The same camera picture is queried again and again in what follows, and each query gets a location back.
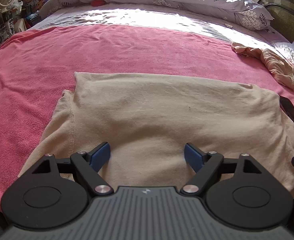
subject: headboard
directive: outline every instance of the headboard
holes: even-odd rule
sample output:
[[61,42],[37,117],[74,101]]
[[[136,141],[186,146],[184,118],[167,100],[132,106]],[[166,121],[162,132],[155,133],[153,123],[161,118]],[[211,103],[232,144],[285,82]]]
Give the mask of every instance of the headboard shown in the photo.
[[270,25],[290,42],[294,41],[294,0],[259,0],[274,20]]

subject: gray ribbed panel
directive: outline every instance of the gray ribbed panel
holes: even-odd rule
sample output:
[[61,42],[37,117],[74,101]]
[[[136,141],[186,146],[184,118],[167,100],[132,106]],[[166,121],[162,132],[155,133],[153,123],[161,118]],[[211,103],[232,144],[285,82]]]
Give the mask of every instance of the gray ribbed panel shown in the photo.
[[214,220],[199,199],[173,187],[119,187],[74,223],[47,232],[12,227],[0,240],[294,240],[284,228],[243,232]]

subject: pink blanket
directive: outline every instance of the pink blanket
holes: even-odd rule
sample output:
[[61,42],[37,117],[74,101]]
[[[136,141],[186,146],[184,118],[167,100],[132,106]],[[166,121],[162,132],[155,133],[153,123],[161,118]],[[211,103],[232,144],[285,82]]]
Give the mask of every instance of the pink blanket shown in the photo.
[[73,73],[157,73],[252,83],[289,98],[257,59],[229,43],[125,25],[52,27],[15,34],[0,47],[0,199],[39,143]]

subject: crumpled beige cloth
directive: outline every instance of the crumpled beige cloth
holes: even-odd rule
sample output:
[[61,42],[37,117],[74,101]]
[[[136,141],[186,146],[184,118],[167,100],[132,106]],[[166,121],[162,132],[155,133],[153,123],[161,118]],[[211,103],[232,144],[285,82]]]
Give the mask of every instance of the crumpled beige cloth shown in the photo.
[[294,124],[279,96],[256,85],[156,74],[75,73],[40,144],[20,175],[42,155],[57,158],[103,141],[111,159],[101,171],[118,185],[183,186],[194,172],[184,146],[226,158],[249,153],[294,195]]
[[294,90],[294,68],[275,52],[270,49],[250,48],[236,42],[233,42],[231,49],[244,57],[259,59],[278,83]]

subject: black circular motor housing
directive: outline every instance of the black circular motor housing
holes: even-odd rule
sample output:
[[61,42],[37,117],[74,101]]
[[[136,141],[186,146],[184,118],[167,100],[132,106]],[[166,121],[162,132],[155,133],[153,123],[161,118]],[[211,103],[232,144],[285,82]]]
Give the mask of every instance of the black circular motor housing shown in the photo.
[[231,179],[214,184],[206,194],[206,203],[224,223],[258,230],[285,222],[293,200],[271,174],[239,171]]
[[[1,208],[8,223],[29,230],[54,228],[72,221],[87,206],[84,188],[60,177],[57,164],[52,167],[49,158],[39,164],[40,169],[24,173],[4,193]],[[43,168],[49,164],[51,169]]]

